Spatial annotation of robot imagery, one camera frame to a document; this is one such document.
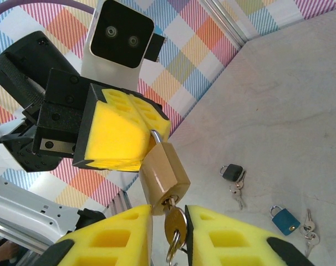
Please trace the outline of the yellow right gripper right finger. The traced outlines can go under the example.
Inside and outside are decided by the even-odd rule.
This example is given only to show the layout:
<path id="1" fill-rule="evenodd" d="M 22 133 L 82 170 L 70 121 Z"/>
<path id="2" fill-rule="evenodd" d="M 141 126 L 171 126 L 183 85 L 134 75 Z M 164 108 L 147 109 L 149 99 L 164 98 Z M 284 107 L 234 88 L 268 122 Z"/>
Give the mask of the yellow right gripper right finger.
<path id="1" fill-rule="evenodd" d="M 187 205 L 185 214 L 189 265 L 312 265 L 270 231 L 200 206 Z"/>

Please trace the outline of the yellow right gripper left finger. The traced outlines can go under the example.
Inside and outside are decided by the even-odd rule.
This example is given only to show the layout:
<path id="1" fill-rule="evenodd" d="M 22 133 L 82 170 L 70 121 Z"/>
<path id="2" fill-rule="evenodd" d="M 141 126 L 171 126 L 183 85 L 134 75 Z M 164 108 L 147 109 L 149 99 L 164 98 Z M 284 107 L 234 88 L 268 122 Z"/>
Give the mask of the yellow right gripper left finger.
<path id="1" fill-rule="evenodd" d="M 150 265 L 149 204 L 71 232 L 44 252 L 45 265 Z"/>

